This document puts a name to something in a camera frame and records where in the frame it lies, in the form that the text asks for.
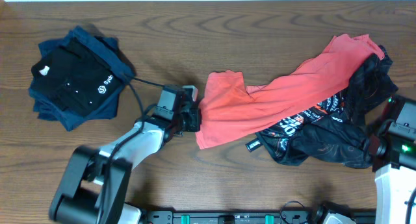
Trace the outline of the red soccer t-shirt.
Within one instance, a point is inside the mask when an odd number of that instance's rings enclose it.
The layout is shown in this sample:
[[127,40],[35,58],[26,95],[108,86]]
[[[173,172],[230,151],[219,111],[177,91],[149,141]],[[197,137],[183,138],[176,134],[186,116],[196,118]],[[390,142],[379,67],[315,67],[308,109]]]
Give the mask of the red soccer t-shirt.
[[200,149],[229,143],[266,129],[333,96],[348,86],[358,68],[385,53],[367,34],[334,36],[321,54],[266,85],[247,86],[240,71],[212,72],[199,104]]

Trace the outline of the black patterned jersey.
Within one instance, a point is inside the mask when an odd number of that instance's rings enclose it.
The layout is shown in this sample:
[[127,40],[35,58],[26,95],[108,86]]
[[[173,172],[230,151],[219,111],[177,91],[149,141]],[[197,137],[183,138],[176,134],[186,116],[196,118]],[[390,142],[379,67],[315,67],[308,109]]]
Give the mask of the black patterned jersey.
[[252,152],[264,147],[275,162],[286,166],[299,166],[312,156],[354,169],[370,167],[372,130],[366,126],[365,115],[398,90],[388,75],[392,63],[389,55],[372,54],[352,75],[347,88],[257,132],[246,148]]

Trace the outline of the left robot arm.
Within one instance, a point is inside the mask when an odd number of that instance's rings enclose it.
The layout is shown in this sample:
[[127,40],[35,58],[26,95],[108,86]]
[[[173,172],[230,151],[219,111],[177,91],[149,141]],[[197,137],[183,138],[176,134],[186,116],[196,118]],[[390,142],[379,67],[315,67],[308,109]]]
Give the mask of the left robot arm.
[[199,108],[185,107],[172,119],[152,106],[134,127],[116,141],[93,149],[79,146],[72,154],[49,207],[49,218],[59,223],[122,223],[128,210],[127,187],[134,168],[156,153],[173,135],[197,132],[202,122]]

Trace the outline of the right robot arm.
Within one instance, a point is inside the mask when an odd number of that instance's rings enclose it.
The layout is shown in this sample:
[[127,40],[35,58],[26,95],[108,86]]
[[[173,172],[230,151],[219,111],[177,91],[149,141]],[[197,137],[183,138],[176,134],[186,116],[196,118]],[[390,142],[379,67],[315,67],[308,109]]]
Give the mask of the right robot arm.
[[415,223],[415,101],[388,99],[382,123],[370,137],[376,224]]

